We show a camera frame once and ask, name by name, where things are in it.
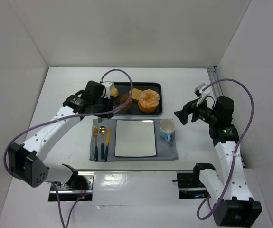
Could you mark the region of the large sugared round bread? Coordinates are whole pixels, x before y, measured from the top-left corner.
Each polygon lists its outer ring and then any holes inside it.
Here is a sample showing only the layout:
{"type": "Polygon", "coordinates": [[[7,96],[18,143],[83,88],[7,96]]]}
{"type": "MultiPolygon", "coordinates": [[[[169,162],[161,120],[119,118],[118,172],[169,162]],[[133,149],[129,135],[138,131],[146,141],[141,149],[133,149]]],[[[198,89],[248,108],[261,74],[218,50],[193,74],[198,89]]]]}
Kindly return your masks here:
{"type": "Polygon", "coordinates": [[[145,113],[153,113],[159,105],[160,96],[151,89],[144,90],[138,101],[138,107],[145,113]]]}

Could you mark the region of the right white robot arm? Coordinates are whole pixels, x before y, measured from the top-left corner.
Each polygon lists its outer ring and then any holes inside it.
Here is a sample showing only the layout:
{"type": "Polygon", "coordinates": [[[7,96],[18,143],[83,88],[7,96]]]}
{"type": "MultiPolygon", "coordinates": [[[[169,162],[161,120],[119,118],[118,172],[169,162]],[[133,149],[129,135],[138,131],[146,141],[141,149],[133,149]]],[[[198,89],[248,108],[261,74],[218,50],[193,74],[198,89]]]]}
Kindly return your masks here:
{"type": "Polygon", "coordinates": [[[241,159],[239,135],[232,122],[234,101],[217,98],[213,108],[200,98],[188,102],[175,116],[183,125],[192,116],[192,122],[202,120],[209,125],[209,135],[220,159],[223,179],[210,163],[197,163],[194,180],[207,189],[208,200],[213,203],[210,212],[216,225],[223,227],[251,227],[262,212],[260,202],[254,200],[248,188],[241,159]]]}

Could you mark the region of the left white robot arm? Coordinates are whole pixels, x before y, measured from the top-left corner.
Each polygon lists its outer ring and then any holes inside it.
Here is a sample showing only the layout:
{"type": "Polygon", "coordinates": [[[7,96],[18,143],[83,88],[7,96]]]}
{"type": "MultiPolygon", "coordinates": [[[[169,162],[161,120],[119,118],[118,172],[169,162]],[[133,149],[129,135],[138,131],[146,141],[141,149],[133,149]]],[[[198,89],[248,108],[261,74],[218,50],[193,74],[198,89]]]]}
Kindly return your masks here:
{"type": "Polygon", "coordinates": [[[110,81],[89,81],[84,90],[69,96],[62,104],[52,123],[44,126],[22,144],[13,143],[8,150],[9,172],[35,188],[43,182],[61,182],[70,186],[78,171],[67,164],[45,165],[44,160],[56,143],[86,114],[112,118],[114,99],[110,81]]]}

